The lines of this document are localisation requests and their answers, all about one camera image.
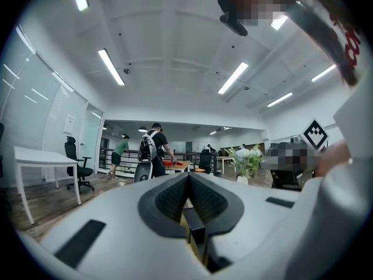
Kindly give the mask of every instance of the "white backpack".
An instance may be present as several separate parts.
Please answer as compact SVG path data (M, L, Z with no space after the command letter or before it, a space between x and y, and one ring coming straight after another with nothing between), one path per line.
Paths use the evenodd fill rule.
M148 133L145 133L140 141L139 151L138 151L138 157L139 161L143 160L153 160L157 156L157 147L154 143L153 137L154 135L158 133L157 131L152 132L151 135L148 135Z

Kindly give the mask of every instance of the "green shirt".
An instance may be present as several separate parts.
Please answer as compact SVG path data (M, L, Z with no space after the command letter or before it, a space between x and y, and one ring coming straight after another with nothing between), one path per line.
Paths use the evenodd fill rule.
M128 150L128 142L127 141L124 141L122 140L118 145L117 147L114 149L113 152L119 154L120 156L122 155L123 151L124 150Z

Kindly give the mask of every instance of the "flower vase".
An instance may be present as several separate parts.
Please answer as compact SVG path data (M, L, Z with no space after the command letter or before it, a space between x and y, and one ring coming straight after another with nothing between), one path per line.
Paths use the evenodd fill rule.
M243 183L243 184L249 184L249 180L246 176L238 176L237 177L237 182L238 183Z

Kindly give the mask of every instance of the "person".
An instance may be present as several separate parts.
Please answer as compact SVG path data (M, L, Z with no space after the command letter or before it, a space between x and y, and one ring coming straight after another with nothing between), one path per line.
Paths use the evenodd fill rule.
M126 134L122 135L123 139L115 147L114 151L111 154L111 171L107 175L111 175L112 180L117 180L118 177L115 175L117 167L121 163L121 156L123 152L128 152L128 139L129 136Z
M372 156L373 143L367 133L373 127L369 114L373 99L368 96L373 83L369 81L373 75L372 51L343 1L218 0L218 3L230 19L243 24L255 24L261 15L258 9L282 12L323 49L336 65L344 83L351 88L361 83L333 117L344 139L329 145L321 153L316 176L325 176L351 157Z
M157 132L153 136L154 144L157 149L157 156L152 160L152 164L153 164L152 177L158 177L158 176L166 175L166 168L164 167L163 161L162 161L162 156L163 156L162 146L166 150L166 152L170 155L172 162L176 162L176 158L170 146L168 145L166 136L162 133L163 129L160 123L155 122L152 126L152 129L149 132L147 132L147 134L151 135L153 132Z
M210 153L216 153L216 150L213 149L210 144L208 144L207 147L210 149Z

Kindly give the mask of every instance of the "table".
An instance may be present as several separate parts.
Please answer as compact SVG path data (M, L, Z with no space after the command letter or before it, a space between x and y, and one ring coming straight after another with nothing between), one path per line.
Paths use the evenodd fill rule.
M234 160L232 157L229 156L217 156L216 159L221 160L221 173L224 174L224 161L225 160Z
M187 172L191 171L191 161L177 161L178 163L182 163L182 165L175 165L175 166L165 166L166 170L173 170L173 171L180 171L184 172L185 169L187 169Z
M27 217L31 224L34 224L34 219L31 215L29 205L27 203L26 195L24 193L24 186L22 180L22 167L40 167L40 168L51 168L54 167L54 177L56 181L56 188L59 188L57 179L57 167L73 167L74 184L75 184L75 195L78 204L82 204L80 201L79 188L78 188L78 163L75 160L69 159L66 156L62 156L56 152L46 152L43 150L35 150L29 148L22 148L15 146L15 169L16 169L16 181L18 194L21 194L22 203L24 210L27 213Z

